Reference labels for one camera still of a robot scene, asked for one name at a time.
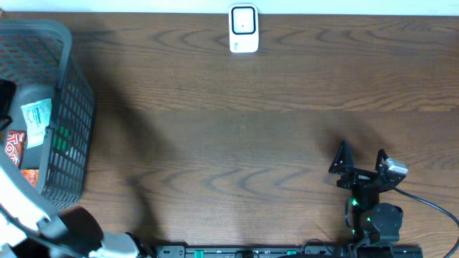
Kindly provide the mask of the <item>green lid jar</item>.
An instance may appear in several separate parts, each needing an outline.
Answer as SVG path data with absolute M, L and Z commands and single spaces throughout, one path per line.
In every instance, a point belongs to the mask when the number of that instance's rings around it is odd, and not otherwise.
M 64 152 L 66 155 L 69 154 L 72 142 L 72 131 L 65 126 L 60 126 L 57 130 L 57 134 L 53 140 L 53 147 L 58 151 Z

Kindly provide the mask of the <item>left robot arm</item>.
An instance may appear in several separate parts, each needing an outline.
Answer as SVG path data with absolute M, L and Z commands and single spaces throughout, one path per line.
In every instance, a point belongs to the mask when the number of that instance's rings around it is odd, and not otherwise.
M 53 173 L 52 184 L 76 187 L 76 175 L 86 164 L 87 144 L 69 126 L 48 126 L 41 157 L 42 171 Z M 49 253 L 67 257 L 155 257 L 156 253 L 130 234 L 104 232 L 87 210 L 77 207 L 66 214 L 43 197 L 15 164 L 14 147 L 1 147 L 1 230 L 3 257 L 29 239 Z

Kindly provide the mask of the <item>red chocolate bar wrapper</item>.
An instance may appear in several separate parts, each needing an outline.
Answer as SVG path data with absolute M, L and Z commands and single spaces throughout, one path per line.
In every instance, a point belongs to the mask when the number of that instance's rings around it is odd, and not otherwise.
M 27 132 L 23 130 L 10 130 L 6 137 L 5 153 L 18 169 L 22 165 L 26 139 Z

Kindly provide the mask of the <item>teal toilet tissue pack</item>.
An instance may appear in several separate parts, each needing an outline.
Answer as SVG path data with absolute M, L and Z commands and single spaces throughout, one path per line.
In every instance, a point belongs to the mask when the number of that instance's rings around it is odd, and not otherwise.
M 21 106 L 27 126 L 27 148 L 37 147 L 44 142 L 46 128 L 52 112 L 52 99 L 47 98 Z

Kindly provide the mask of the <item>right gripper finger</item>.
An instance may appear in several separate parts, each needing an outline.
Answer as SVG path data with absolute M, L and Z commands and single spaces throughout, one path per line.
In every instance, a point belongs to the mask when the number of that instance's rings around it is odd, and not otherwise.
M 339 145 L 338 152 L 328 172 L 336 175 L 344 175 L 350 173 L 353 167 L 354 159 L 352 158 L 350 145 L 343 140 Z
M 375 165 L 375 172 L 379 172 L 380 167 L 382 166 L 383 162 L 388 159 L 388 155 L 384 149 L 378 150 L 376 165 Z

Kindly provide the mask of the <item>small orange snack box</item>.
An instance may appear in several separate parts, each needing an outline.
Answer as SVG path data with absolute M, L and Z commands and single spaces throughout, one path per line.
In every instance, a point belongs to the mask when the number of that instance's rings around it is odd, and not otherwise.
M 37 185 L 39 179 L 38 169 L 24 169 L 21 170 L 21 173 L 23 177 L 25 177 L 25 179 L 32 185 L 32 187 L 35 187 Z

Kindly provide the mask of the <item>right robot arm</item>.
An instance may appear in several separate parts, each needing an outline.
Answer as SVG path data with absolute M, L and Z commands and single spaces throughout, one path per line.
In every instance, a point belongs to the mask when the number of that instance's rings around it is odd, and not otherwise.
M 381 149 L 373 171 L 357 168 L 351 148 L 343 140 L 328 172 L 340 175 L 336 185 L 351 192 L 345 204 L 345 222 L 353 235 L 353 240 L 346 245 L 347 254 L 350 257 L 393 257 L 392 247 L 399 241 L 403 210 L 382 203 L 379 195 L 405 179 L 406 165 L 388 157 Z

